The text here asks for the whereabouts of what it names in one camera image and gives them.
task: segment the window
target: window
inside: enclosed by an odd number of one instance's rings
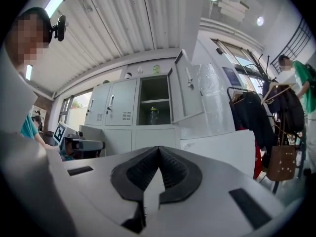
[[[75,96],[64,99],[59,121],[69,125],[74,130],[84,124],[85,114],[92,95],[92,89],[81,92]]]
[[[255,74],[259,74],[258,69],[254,66],[254,62],[252,59],[244,52],[244,50],[240,47],[236,47],[234,45],[230,45],[227,43],[220,42],[218,40],[213,40],[224,52],[225,56],[228,60],[235,64],[242,65],[244,67],[250,68],[251,71],[247,72],[245,69],[238,70],[235,66],[237,73],[244,84],[245,89],[254,90],[258,94],[262,94],[262,83],[263,80],[260,79],[259,76],[255,76]]]
[[[88,109],[88,104],[92,92],[88,92],[73,98],[71,108],[67,117],[67,125],[78,131],[79,126],[84,124],[85,114]]]

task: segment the coat hanger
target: coat hanger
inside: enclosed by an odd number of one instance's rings
[[[274,99],[275,97],[281,95],[283,92],[287,91],[290,87],[292,87],[293,85],[295,85],[295,83],[278,83],[278,82],[271,82],[269,85],[269,90],[267,92],[267,94],[264,96],[264,98],[261,100],[261,104]],[[281,92],[279,92],[278,94],[274,95],[273,97],[267,99],[267,97],[269,96],[269,94],[271,93],[272,89],[274,87],[278,87],[278,86],[288,86],[286,89],[282,90]]]
[[[242,91],[234,91],[234,93],[233,93],[233,99],[232,99],[233,105],[236,104],[236,103],[238,103],[238,102],[240,102],[240,101],[242,101],[242,100],[244,100],[243,98],[240,99],[240,100],[238,100],[238,98],[241,97],[241,96],[243,95],[243,93],[244,93],[244,92],[242,92]]]
[[[233,93],[233,98],[232,98],[232,102],[235,102],[238,97],[242,96],[242,94],[243,94],[242,91],[234,91],[234,93]]]

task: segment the black strip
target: black strip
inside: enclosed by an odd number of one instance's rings
[[[174,61],[175,64],[178,64],[178,62],[179,62],[180,58],[182,57],[182,55],[183,55],[183,52],[181,51],[179,53],[178,57],[176,58],[176,60]]]
[[[70,176],[74,176],[74,175],[82,174],[82,173],[89,172],[92,170],[93,168],[86,166],[86,167],[81,167],[81,168],[70,169],[68,170],[68,174]]]
[[[152,27],[151,27],[151,25],[150,25],[150,20],[149,20],[149,15],[148,15],[148,9],[147,9],[146,0],[144,0],[144,3],[145,3],[146,12],[147,12],[147,18],[148,18],[149,29],[150,29],[150,33],[151,33],[151,35],[152,35],[153,47],[154,47],[154,49],[156,49],[155,43],[154,43],[153,31],[152,31]]]
[[[244,189],[240,188],[232,190],[229,191],[229,194],[232,196],[254,229],[262,227],[271,220],[271,217]]]

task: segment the tree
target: tree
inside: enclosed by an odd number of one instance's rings
[[[83,105],[82,103],[79,103],[76,99],[73,101],[73,105],[71,106],[71,109],[77,109],[77,108],[82,108]]]

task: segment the bottle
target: bottle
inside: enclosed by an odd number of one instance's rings
[[[151,108],[151,113],[150,113],[150,116],[149,116],[149,124],[150,125],[155,125],[157,124],[157,121],[158,121],[158,110],[154,107]]]
[[[160,65],[154,65],[154,74],[159,74],[160,73]]]

